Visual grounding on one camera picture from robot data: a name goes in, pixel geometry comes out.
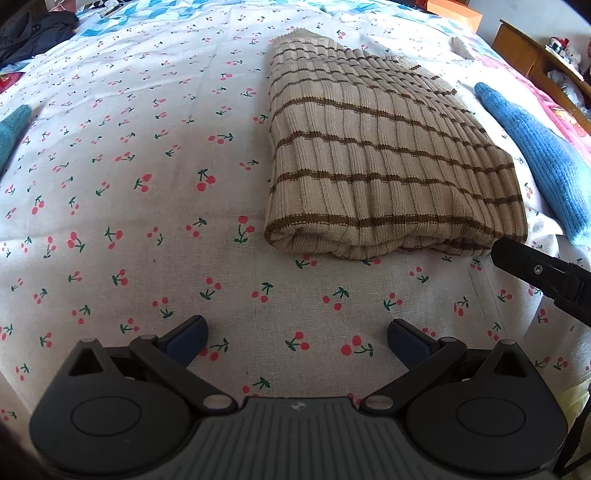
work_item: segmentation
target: teal knit fabric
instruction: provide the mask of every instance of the teal knit fabric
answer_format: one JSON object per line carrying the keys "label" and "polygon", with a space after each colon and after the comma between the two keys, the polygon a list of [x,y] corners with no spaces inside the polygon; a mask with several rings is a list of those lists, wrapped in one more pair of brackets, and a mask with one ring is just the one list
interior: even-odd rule
{"label": "teal knit fabric", "polygon": [[31,107],[21,105],[0,122],[0,176],[29,118],[31,118]]}
{"label": "teal knit fabric", "polygon": [[477,83],[474,91],[523,153],[570,242],[591,244],[591,168],[564,138],[486,83]]}

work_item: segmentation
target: ribbed knit fabric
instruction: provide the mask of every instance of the ribbed knit fabric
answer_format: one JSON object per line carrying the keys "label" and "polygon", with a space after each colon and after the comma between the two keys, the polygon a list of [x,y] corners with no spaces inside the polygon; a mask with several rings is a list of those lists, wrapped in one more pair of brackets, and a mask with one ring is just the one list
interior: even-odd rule
{"label": "ribbed knit fabric", "polygon": [[21,105],[0,122],[0,176],[6,160],[10,157],[14,145],[30,117],[31,107]]}
{"label": "ribbed knit fabric", "polygon": [[437,75],[307,30],[270,57],[273,246],[366,259],[526,240],[512,158]]}
{"label": "ribbed knit fabric", "polygon": [[535,184],[575,245],[591,242],[591,169],[564,138],[486,83],[476,96],[523,153]]}

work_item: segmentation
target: plush toy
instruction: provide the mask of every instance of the plush toy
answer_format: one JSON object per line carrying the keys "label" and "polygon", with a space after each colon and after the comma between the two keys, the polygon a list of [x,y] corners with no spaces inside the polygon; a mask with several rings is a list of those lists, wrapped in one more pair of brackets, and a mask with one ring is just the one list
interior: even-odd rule
{"label": "plush toy", "polygon": [[566,52],[566,59],[577,71],[579,71],[579,65],[581,65],[581,61],[583,60],[581,54],[571,45],[568,45],[564,51]]}
{"label": "plush toy", "polygon": [[550,42],[548,43],[548,45],[558,55],[560,55],[561,57],[564,57],[566,55],[566,53],[563,53],[563,52],[564,52],[564,49],[569,45],[569,39],[568,38],[560,38],[560,37],[550,37]]}

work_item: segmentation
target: brown stripe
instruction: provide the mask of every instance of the brown stripe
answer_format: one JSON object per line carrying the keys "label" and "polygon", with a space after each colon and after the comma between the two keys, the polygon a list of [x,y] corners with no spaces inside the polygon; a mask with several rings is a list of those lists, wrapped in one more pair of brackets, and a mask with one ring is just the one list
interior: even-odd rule
{"label": "brown stripe", "polygon": [[[348,52],[348,51],[353,51],[352,48],[344,48],[344,47],[341,47],[341,46],[339,46],[340,48],[325,47],[324,45],[318,45],[316,43],[312,43],[312,42],[309,42],[309,41],[295,41],[293,43],[299,43],[300,45],[311,45],[313,47],[317,47],[317,48],[320,47],[320,48],[323,48],[325,50],[340,51],[342,53],[345,53],[345,52]],[[276,53],[275,55],[273,55],[273,58],[271,59],[271,64],[273,64],[273,60],[275,60],[279,55],[283,55],[284,52],[286,52],[286,51],[298,51],[298,50],[303,50],[303,51],[305,51],[307,53],[313,53],[315,55],[322,55],[321,53],[318,53],[316,51],[310,51],[310,50],[306,50],[305,48],[300,48],[300,47],[296,47],[296,48],[284,48],[279,53]],[[378,57],[376,55],[369,55],[369,54],[366,54],[363,57],[357,57],[357,58],[355,58],[355,60],[364,60],[364,59],[384,60],[382,57]],[[396,59],[391,59],[391,60],[389,59],[388,61],[393,61],[394,63],[399,63],[399,61],[396,60]]]}
{"label": "brown stripe", "polygon": [[[308,50],[305,50],[305,51],[306,51],[307,53],[313,53],[313,54],[316,54],[315,52],[312,52],[312,51],[308,51]],[[354,68],[356,67],[355,65],[351,65],[351,62],[350,62],[349,60],[346,60],[346,59],[338,59],[338,58],[336,58],[336,57],[331,57],[331,56],[329,56],[329,55],[325,55],[325,54],[323,54],[323,53],[319,53],[319,54],[317,54],[317,55],[319,55],[319,56],[323,56],[323,57],[327,57],[327,60],[326,60],[326,61],[327,61],[327,63],[336,63],[337,65],[346,65],[346,66],[348,66],[348,67],[350,67],[350,68],[352,68],[352,69],[354,69]],[[292,61],[296,61],[296,60],[311,60],[311,59],[309,59],[308,57],[297,57],[296,59],[286,59],[286,60],[292,60]],[[276,67],[278,67],[279,65],[283,65],[284,63],[286,63],[286,62],[278,63],[278,64],[277,64],[277,65],[275,65],[274,67],[276,68]],[[406,70],[394,70],[394,69],[392,69],[392,68],[376,67],[375,65],[372,65],[371,67],[365,67],[365,66],[360,66],[360,67],[361,67],[362,69],[364,69],[364,70],[374,70],[374,71],[380,71],[380,72],[387,72],[387,73],[390,73],[390,74],[394,75],[394,77],[395,77],[397,80],[402,80],[402,78],[398,77],[398,74],[402,74],[402,75],[410,75],[410,76],[412,76],[412,77],[419,77],[419,78],[422,78],[422,79],[425,79],[425,80],[437,80],[438,78],[440,78],[440,77],[439,77],[439,75],[435,75],[435,76],[433,76],[433,77],[427,77],[427,76],[423,75],[422,73],[408,72],[408,71],[406,71]],[[308,69],[300,69],[300,70],[295,70],[295,71],[297,71],[297,72],[301,72],[302,70],[308,70]],[[292,72],[292,71],[294,71],[294,70],[289,70],[288,72],[284,72],[284,73],[282,73],[281,75],[277,76],[277,77],[275,78],[275,80],[273,80],[273,81],[271,82],[271,84],[269,85],[269,88],[270,88],[270,87],[272,87],[272,86],[275,84],[275,82],[276,82],[277,80],[279,80],[280,78],[282,78],[282,77],[283,77],[283,76],[284,76],[286,73],[289,73],[289,72]],[[323,70],[323,69],[314,69],[314,70],[309,70],[309,71],[310,71],[310,72],[320,72],[320,71],[324,71],[324,72],[326,72],[326,70]],[[351,73],[351,72],[347,72],[347,73],[345,73],[345,72],[342,72],[341,70],[332,70],[332,71],[330,71],[330,72],[326,72],[326,73],[343,73],[343,74],[345,74],[345,75],[352,75],[352,73]],[[382,77],[373,78],[373,77],[367,77],[367,76],[364,76],[363,78],[368,78],[368,79],[372,79],[372,80],[384,80]]]}
{"label": "brown stripe", "polygon": [[468,196],[474,198],[475,200],[481,200],[483,203],[486,203],[487,205],[508,205],[510,203],[522,201],[521,194],[515,194],[510,197],[491,199],[491,198],[485,197],[479,193],[470,192],[469,190],[459,187],[455,183],[447,181],[447,180],[418,179],[416,177],[401,177],[400,175],[396,175],[393,173],[383,175],[383,174],[377,173],[377,172],[372,172],[369,174],[354,173],[351,175],[346,175],[344,173],[331,173],[331,172],[323,171],[323,170],[320,170],[320,171],[311,170],[309,168],[302,168],[301,170],[298,170],[298,171],[289,171],[286,173],[282,173],[281,175],[279,175],[279,177],[277,177],[275,184],[271,187],[271,193],[274,193],[275,190],[277,189],[277,185],[284,182],[284,181],[293,181],[293,180],[298,180],[298,179],[302,179],[305,177],[315,179],[315,180],[328,179],[330,181],[335,181],[335,182],[336,181],[345,181],[347,183],[354,183],[356,181],[369,183],[372,180],[379,180],[379,181],[383,181],[384,183],[396,181],[396,182],[401,183],[403,185],[408,185],[408,184],[419,184],[419,185],[424,185],[424,186],[444,185],[446,187],[452,187],[455,190],[457,190],[458,192],[468,195]]}
{"label": "brown stripe", "polygon": [[[392,72],[392,73],[403,73],[403,74],[407,74],[407,75],[419,76],[419,77],[422,77],[422,78],[424,78],[424,79],[430,80],[430,79],[428,79],[427,77],[425,77],[425,76],[421,75],[420,73],[411,73],[411,72],[396,72],[396,71],[394,71],[394,70],[388,70],[388,69],[374,69],[373,67],[371,68],[371,70],[383,70],[383,71],[385,71],[385,72]],[[354,78],[364,78],[364,79],[369,79],[369,80],[373,80],[374,82],[379,82],[380,80],[381,80],[382,82],[387,82],[387,80],[386,80],[386,79],[384,79],[384,78],[382,78],[382,77],[372,77],[372,76],[370,76],[370,75],[363,75],[363,74],[360,74],[360,73],[358,73],[358,72],[343,72],[342,70],[325,70],[325,69],[307,69],[307,68],[302,68],[302,69],[297,69],[297,70],[287,70],[286,72],[283,72],[283,73],[281,73],[280,75],[278,75],[278,76],[277,76],[277,77],[276,77],[276,78],[275,78],[275,79],[274,79],[274,80],[271,82],[271,84],[269,85],[269,88],[271,88],[273,85],[275,85],[275,84],[276,84],[276,83],[277,83],[277,82],[278,82],[280,79],[282,79],[282,78],[283,78],[285,75],[287,75],[288,73],[296,73],[296,72],[325,72],[325,73],[327,73],[327,74],[338,73],[338,74],[345,75],[345,76],[352,76],[352,77],[354,77]],[[397,80],[400,80],[400,82],[406,82],[406,80],[403,80],[403,79],[401,79],[401,78],[399,78],[399,77],[395,77],[395,78],[396,78]],[[422,88],[423,90],[425,90],[426,92],[429,92],[429,93],[435,93],[436,95],[442,95],[442,96],[446,96],[446,95],[455,95],[455,94],[457,93],[457,92],[456,92],[456,89],[452,89],[452,90],[443,90],[443,91],[441,91],[441,90],[431,90],[431,89],[429,89],[429,88],[425,88],[425,87],[423,87],[422,85],[420,85],[420,84],[418,84],[418,83],[414,83],[414,82],[412,82],[412,81],[410,81],[410,80],[409,80],[409,81],[407,81],[406,83],[408,83],[409,85],[418,86],[418,87]],[[273,97],[273,99],[272,99],[272,100],[274,100],[274,99],[275,99],[275,97],[277,97],[277,95],[279,95],[281,92],[283,92],[283,90],[285,90],[285,87],[283,87],[283,88],[281,89],[281,91],[280,91],[280,92],[276,93],[276,94],[275,94],[275,96]]]}
{"label": "brown stripe", "polygon": [[463,168],[464,170],[473,171],[474,173],[480,173],[480,172],[482,172],[484,174],[498,173],[501,170],[511,170],[511,169],[515,168],[515,164],[513,162],[502,163],[501,165],[499,165],[497,167],[488,167],[488,168],[475,167],[473,165],[466,165],[466,164],[460,163],[457,160],[455,160],[454,158],[447,158],[447,157],[444,157],[443,155],[437,155],[434,153],[425,152],[423,150],[411,150],[410,148],[405,148],[405,147],[393,147],[391,145],[374,144],[374,143],[371,143],[366,140],[361,141],[361,140],[357,140],[355,138],[346,138],[346,137],[341,138],[341,137],[337,137],[336,135],[324,134],[324,133],[318,132],[318,131],[303,132],[301,130],[296,130],[289,137],[282,138],[281,140],[279,140],[279,142],[277,142],[277,145],[275,146],[275,155],[273,157],[273,161],[275,161],[275,159],[277,158],[277,153],[278,153],[279,149],[281,147],[286,146],[286,145],[291,145],[296,138],[305,138],[307,140],[310,140],[312,138],[320,138],[321,140],[323,140],[325,142],[337,142],[342,145],[353,144],[353,145],[357,145],[359,147],[371,147],[371,148],[378,150],[378,151],[386,150],[386,151],[390,151],[393,153],[406,153],[412,157],[419,157],[419,158],[420,157],[427,157],[427,158],[431,158],[433,160],[445,162],[448,165],[455,165],[457,167]]}
{"label": "brown stripe", "polygon": [[[305,68],[304,68],[304,69],[297,69],[297,70],[287,70],[286,72],[283,72],[283,73],[281,73],[281,74],[280,74],[278,77],[276,77],[276,78],[275,78],[275,79],[274,79],[274,80],[271,82],[271,85],[269,86],[269,88],[270,88],[270,87],[271,87],[271,86],[272,86],[272,85],[273,85],[275,82],[277,82],[278,80],[280,80],[281,78],[283,78],[285,75],[287,75],[287,74],[289,74],[289,73],[297,73],[297,72],[304,72],[304,71],[308,71],[308,72],[326,72],[326,70],[325,70],[325,69],[314,69],[314,70],[309,70],[309,69],[305,69]],[[349,73],[349,72],[339,72],[339,71],[336,71],[336,72],[327,72],[327,73],[342,73],[342,74],[343,74],[343,75],[345,75],[345,76],[354,76],[354,77],[368,78],[368,79],[371,79],[371,80],[377,81],[377,80],[375,80],[373,77],[369,77],[369,76],[363,76],[363,75],[358,75],[358,74]],[[338,82],[338,83],[343,83],[343,81],[342,81],[342,80],[335,80],[335,82]],[[382,89],[384,92],[387,92],[387,93],[396,93],[396,94],[397,94],[399,97],[402,97],[402,98],[404,98],[404,99],[410,100],[410,101],[412,101],[412,102],[414,102],[414,103],[416,103],[416,104],[418,104],[418,105],[423,105],[423,106],[427,107],[429,110],[431,110],[432,112],[435,112],[435,111],[436,111],[436,112],[438,112],[438,110],[437,110],[437,109],[434,109],[433,107],[431,107],[430,105],[428,105],[426,102],[423,102],[422,100],[419,100],[419,99],[417,99],[417,98],[415,98],[415,97],[413,97],[413,96],[411,96],[411,95],[409,95],[409,94],[407,94],[407,93],[402,93],[402,92],[399,92],[399,91],[397,91],[397,90],[392,90],[392,89],[383,89],[382,87],[379,87],[379,86],[375,86],[375,85],[366,85],[366,84],[364,84],[364,83],[356,83],[356,82],[351,82],[351,83],[353,83],[354,85],[364,85],[364,86],[366,86],[367,88],[371,88],[371,89],[381,88],[381,89]],[[415,92],[415,93],[420,93],[420,94],[421,94],[423,97],[425,97],[426,99],[428,99],[428,100],[431,100],[432,102],[435,102],[435,103],[438,103],[438,104],[444,105],[444,106],[446,106],[446,107],[448,107],[448,108],[450,108],[450,109],[452,109],[452,110],[455,110],[455,111],[457,111],[457,112],[461,112],[461,113],[465,113],[465,114],[470,114],[470,115],[473,115],[473,112],[472,112],[472,111],[470,111],[470,110],[468,110],[468,109],[466,109],[466,108],[459,108],[459,107],[457,107],[457,106],[449,105],[448,103],[446,103],[446,102],[442,102],[441,100],[439,100],[439,99],[437,99],[437,98],[433,98],[433,97],[431,97],[431,96],[429,96],[429,95],[423,95],[423,93],[422,93],[422,92],[416,92],[416,90],[412,90],[412,91],[413,91],[413,92]],[[479,131],[480,131],[480,132],[482,132],[482,133],[484,133],[484,134],[486,133],[486,130],[485,130],[485,129],[483,129],[483,128],[480,128],[480,129],[479,129]]]}
{"label": "brown stripe", "polygon": [[286,108],[289,108],[293,105],[302,105],[304,103],[315,103],[316,105],[331,106],[331,107],[336,108],[338,110],[356,112],[361,115],[371,115],[371,116],[374,116],[377,118],[387,118],[388,120],[391,120],[392,122],[402,122],[407,125],[412,125],[414,127],[422,128],[423,130],[425,130],[427,132],[432,132],[442,138],[448,138],[449,140],[452,140],[453,142],[455,142],[457,144],[464,145],[464,147],[466,147],[466,148],[473,148],[474,150],[478,150],[478,149],[488,150],[489,148],[494,148],[495,150],[502,150],[500,147],[497,147],[493,143],[478,144],[478,143],[469,142],[468,140],[462,140],[459,137],[454,137],[453,135],[448,134],[447,132],[442,132],[442,131],[438,130],[437,128],[432,127],[431,125],[422,124],[421,122],[407,118],[404,115],[396,115],[394,113],[388,113],[388,112],[384,112],[382,110],[375,110],[375,109],[367,107],[367,106],[353,105],[352,103],[337,102],[335,100],[330,100],[328,98],[318,98],[318,97],[308,96],[308,97],[294,98],[292,100],[288,100],[286,103],[281,105],[275,111],[275,113],[273,113],[273,115],[271,116],[271,122],[273,120],[275,120],[275,118],[281,112],[283,112]]}
{"label": "brown stripe", "polygon": [[271,235],[276,232],[281,232],[288,226],[311,225],[312,223],[342,225],[356,229],[375,228],[383,225],[415,225],[419,223],[434,223],[436,225],[441,225],[442,223],[446,223],[448,225],[468,226],[493,238],[507,237],[520,242],[526,240],[524,235],[507,235],[505,232],[498,232],[497,230],[494,230],[494,228],[490,228],[474,220],[474,218],[453,215],[429,215],[426,213],[415,215],[385,215],[381,217],[361,219],[351,218],[345,215],[331,215],[329,213],[296,213],[273,220],[269,223],[265,228],[265,238],[269,240]]}

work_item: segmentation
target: cherry print sheet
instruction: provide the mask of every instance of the cherry print sheet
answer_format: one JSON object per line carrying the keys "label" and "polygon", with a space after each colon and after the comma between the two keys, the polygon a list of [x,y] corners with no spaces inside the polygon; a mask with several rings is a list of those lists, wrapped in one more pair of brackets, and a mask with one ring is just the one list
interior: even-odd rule
{"label": "cherry print sheet", "polygon": [[126,345],[194,314],[210,336],[189,368],[238,399],[357,403],[405,371],[387,345],[396,317],[474,348],[516,339],[556,394],[587,378],[588,328],[489,257],[346,261],[265,242],[269,41],[304,27],[417,57],[454,85],[515,157],[529,244],[589,267],[589,248],[562,237],[519,150],[473,95],[486,81],[555,128],[525,86],[452,53],[457,29],[379,8],[329,10],[203,4],[189,18],[128,21],[38,56],[0,95],[0,116],[25,102],[36,113],[0,180],[0,372],[10,386],[0,419],[26,432],[80,338]]}

